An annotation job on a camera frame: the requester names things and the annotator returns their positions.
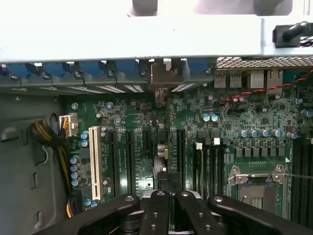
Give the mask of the black RAM slot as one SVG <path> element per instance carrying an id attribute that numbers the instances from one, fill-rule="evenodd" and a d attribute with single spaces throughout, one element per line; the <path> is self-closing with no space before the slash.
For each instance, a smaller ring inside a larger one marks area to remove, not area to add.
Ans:
<path id="1" fill-rule="evenodd" d="M 309 145 L 309 159 L 308 159 L 308 176 L 311 178 L 308 180 L 308 227 L 313 229 L 313 144 Z"/>
<path id="2" fill-rule="evenodd" d="M 194 143 L 193 149 L 193 168 L 194 168 L 194 190 L 202 198 L 205 196 L 205 159 L 203 155 L 203 146 L 200 142 Z"/>
<path id="3" fill-rule="evenodd" d="M 220 138 L 214 138 L 213 139 L 213 147 L 214 147 L 214 157 L 215 157 L 215 189 L 214 189 L 214 193 L 220 193 L 220 167 L 221 167 L 221 163 L 220 163 L 220 149 L 221 149 L 221 140 Z"/>
<path id="4" fill-rule="evenodd" d="M 207 156 L 207 196 L 211 196 L 214 192 L 214 149 L 212 141 L 209 137 L 205 139 L 206 156 Z"/>
<path id="5" fill-rule="evenodd" d="M 307 175 L 306 173 L 306 156 L 307 156 L 307 151 L 306 151 L 306 145 L 301 146 L 301 175 Z M 305 178 L 301 179 L 301 225 L 306 226 L 306 210 L 307 210 L 307 193 L 306 193 L 306 188 L 307 188 L 307 180 Z"/>
<path id="6" fill-rule="evenodd" d="M 228 148 L 229 146 L 229 138 L 222 139 L 222 156 L 221 156 L 221 193 L 225 195 L 225 178 L 226 178 L 226 166 L 225 161 L 227 159 Z"/>

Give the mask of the CPU socket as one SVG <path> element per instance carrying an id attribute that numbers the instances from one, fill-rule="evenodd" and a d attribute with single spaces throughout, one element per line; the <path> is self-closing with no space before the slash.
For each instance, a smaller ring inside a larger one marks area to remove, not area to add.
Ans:
<path id="1" fill-rule="evenodd" d="M 284 219 L 289 218 L 290 192 L 285 164 L 277 163 L 270 170 L 245 170 L 238 164 L 232 164 L 228 169 L 227 196 Z"/>

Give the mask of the short black expansion slot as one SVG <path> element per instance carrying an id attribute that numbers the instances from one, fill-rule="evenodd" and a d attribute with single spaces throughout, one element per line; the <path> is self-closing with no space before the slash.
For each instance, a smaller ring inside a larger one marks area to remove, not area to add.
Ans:
<path id="1" fill-rule="evenodd" d="M 151 131 L 143 130 L 142 137 L 143 137 L 143 150 L 150 151 L 151 150 Z"/>

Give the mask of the white expansion slot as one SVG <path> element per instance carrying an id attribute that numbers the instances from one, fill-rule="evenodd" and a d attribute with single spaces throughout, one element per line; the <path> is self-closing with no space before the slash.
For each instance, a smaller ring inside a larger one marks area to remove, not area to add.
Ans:
<path id="1" fill-rule="evenodd" d="M 101 129 L 99 126 L 89 128 L 89 155 L 91 172 L 92 199 L 101 200 L 102 197 L 102 148 Z"/>

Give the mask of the green motherboard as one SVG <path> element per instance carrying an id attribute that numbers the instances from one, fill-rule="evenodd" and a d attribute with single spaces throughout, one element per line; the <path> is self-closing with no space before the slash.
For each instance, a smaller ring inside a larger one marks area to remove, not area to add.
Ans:
<path id="1" fill-rule="evenodd" d="M 308 148 L 313 144 L 313 69 L 226 73 L 200 87 L 179 85 L 163 104 L 156 104 L 139 86 L 129 86 L 129 89 L 130 95 L 87 95 L 67 99 L 69 114 L 76 114 L 78 119 L 78 134 L 68 141 L 70 182 L 74 190 L 67 205 L 69 216 L 114 198 L 109 131 L 117 133 L 119 195 L 128 193 L 125 145 L 128 130 L 134 133 L 133 194 L 139 198 L 154 189 L 171 193 L 182 190 L 177 161 L 178 129 L 185 130 L 184 190 L 195 191 L 193 149 L 195 142 L 202 143 L 205 159 L 205 196 L 200 196 L 202 199 L 208 198 L 207 137 L 212 146 L 213 139 L 220 138 L 221 148 L 222 139 L 229 138 L 226 178 L 232 164 L 245 170 L 270 170 L 275 164 L 283 163 L 287 174 L 301 175 L 302 145 L 306 145 L 308 176 Z M 92 126 L 101 129 L 101 200 L 92 199 L 89 155 L 89 128 Z M 143 130 L 151 131 L 150 151 L 143 150 Z M 287 177 L 288 220 L 301 224 L 302 178 Z M 221 182 L 219 194 L 222 194 Z"/>

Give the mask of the thin metal locking lever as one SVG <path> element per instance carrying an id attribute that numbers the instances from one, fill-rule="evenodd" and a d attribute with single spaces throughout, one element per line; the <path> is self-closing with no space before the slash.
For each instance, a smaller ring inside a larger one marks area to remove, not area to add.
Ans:
<path id="1" fill-rule="evenodd" d="M 313 176 L 307 176 L 307 175 L 300 175 L 300 174 L 285 174 L 286 176 L 291 176 L 291 177 L 295 177 L 295 178 L 303 178 L 303 179 L 312 179 L 313 180 Z"/>

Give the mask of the white power connector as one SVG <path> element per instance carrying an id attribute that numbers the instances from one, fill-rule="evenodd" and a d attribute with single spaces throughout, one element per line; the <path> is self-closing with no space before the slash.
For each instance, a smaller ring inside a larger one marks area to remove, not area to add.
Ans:
<path id="1" fill-rule="evenodd" d="M 60 129 L 64 130 L 65 137 L 73 137 L 78 134 L 78 119 L 76 114 L 59 116 Z"/>

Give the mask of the blue slot retention clip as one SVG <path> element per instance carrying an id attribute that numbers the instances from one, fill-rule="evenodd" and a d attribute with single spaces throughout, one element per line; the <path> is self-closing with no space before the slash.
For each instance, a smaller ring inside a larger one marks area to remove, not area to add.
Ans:
<path id="1" fill-rule="evenodd" d="M 116 70 L 127 76 L 135 76 L 138 72 L 138 62 L 135 59 L 121 59 L 115 61 Z"/>
<path id="2" fill-rule="evenodd" d="M 188 58 L 187 62 L 191 75 L 205 74 L 208 69 L 207 58 Z"/>
<path id="3" fill-rule="evenodd" d="M 80 69 L 92 76 L 98 76 L 105 73 L 105 64 L 102 61 L 84 61 L 80 62 Z"/>
<path id="4" fill-rule="evenodd" d="M 49 74 L 52 74 L 57 77 L 61 77 L 64 75 L 63 63 L 48 62 L 48 63 L 42 63 L 42 66 L 45 72 Z"/>

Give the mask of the open black PC case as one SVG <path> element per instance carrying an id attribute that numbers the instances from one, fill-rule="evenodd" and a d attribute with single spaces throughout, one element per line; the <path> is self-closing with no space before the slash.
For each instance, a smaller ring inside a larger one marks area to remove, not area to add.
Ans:
<path id="1" fill-rule="evenodd" d="M 68 98 L 130 95 L 139 86 L 163 104 L 179 85 L 226 73 L 307 71 L 313 37 L 308 47 L 272 42 L 277 25 L 303 21 L 313 23 L 313 0 L 0 0 L 0 235 L 46 235 L 84 212 L 67 214 L 70 137 L 59 116 L 69 115 Z M 207 58 L 205 74 L 191 75 L 188 58 Z M 118 72 L 121 59 L 135 59 L 137 75 Z M 105 73 L 83 72 L 84 61 L 102 61 Z M 63 63 L 64 75 L 45 72 L 48 62 Z M 200 195 L 163 191 L 168 235 L 195 235 L 174 197 Z"/>

